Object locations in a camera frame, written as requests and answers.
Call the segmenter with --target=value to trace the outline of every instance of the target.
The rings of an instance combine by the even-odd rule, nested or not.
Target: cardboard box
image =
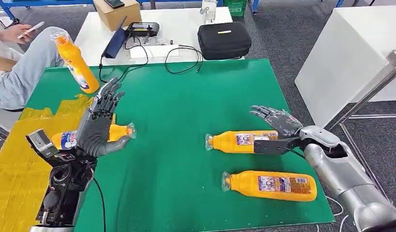
[[[122,19],[126,16],[122,27],[128,26],[132,22],[142,22],[141,12],[139,9],[139,3],[135,0],[121,0],[125,6],[113,9],[104,0],[94,0],[97,12],[100,15],[101,20],[109,27],[111,31],[118,28]]]

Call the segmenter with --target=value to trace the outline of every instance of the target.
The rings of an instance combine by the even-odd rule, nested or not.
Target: gray carpet
[[[317,40],[337,0],[263,0],[258,14],[253,16],[248,4],[244,18],[234,18],[245,24],[252,48],[246,58],[269,58],[292,114],[305,125],[313,124],[304,102],[294,84],[299,70]],[[157,9],[200,7],[199,2],[157,3]],[[150,9],[145,3],[143,9]],[[45,21],[47,26],[65,28],[76,38],[87,12],[92,6],[14,8],[22,23],[35,25]],[[395,102],[370,103],[361,113],[396,113]],[[354,120],[345,124],[366,156],[383,188],[396,206],[396,119]],[[340,128],[334,133],[343,141]],[[339,208],[330,203],[333,212]],[[337,222],[320,225],[322,232],[337,232],[343,216]],[[265,228],[250,232],[315,232],[315,225]],[[344,232],[357,231],[350,220]]]

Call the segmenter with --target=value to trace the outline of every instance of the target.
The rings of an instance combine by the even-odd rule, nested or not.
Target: person's hand
[[[5,31],[0,32],[0,39],[3,42],[16,42],[18,44],[26,44],[32,40],[32,32],[29,32],[25,35],[24,32],[26,32],[28,29],[31,28],[31,25],[28,24],[17,24],[12,27],[9,27]]]
[[[77,145],[94,157],[120,150],[130,140],[129,135],[124,135],[117,141],[108,142],[112,115],[124,95],[123,91],[116,94],[121,87],[117,81],[117,78],[113,78],[101,87],[78,126]]]
[[[252,114],[265,120],[271,127],[273,127],[279,135],[279,138],[290,138],[297,135],[299,129],[303,127],[295,117],[286,111],[276,110],[270,107],[253,105]]]

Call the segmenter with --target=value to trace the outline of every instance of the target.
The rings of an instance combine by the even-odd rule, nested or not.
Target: green bin
[[[245,14],[246,0],[223,0],[223,6],[229,7],[232,17],[243,17]]]

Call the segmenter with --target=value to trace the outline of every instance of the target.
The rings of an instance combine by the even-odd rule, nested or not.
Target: person
[[[48,27],[31,42],[25,54],[20,54],[4,42],[26,44],[32,40],[32,33],[22,35],[31,25],[15,25],[0,31],[0,108],[21,110],[27,104],[45,68],[62,66],[51,33],[60,28]]]

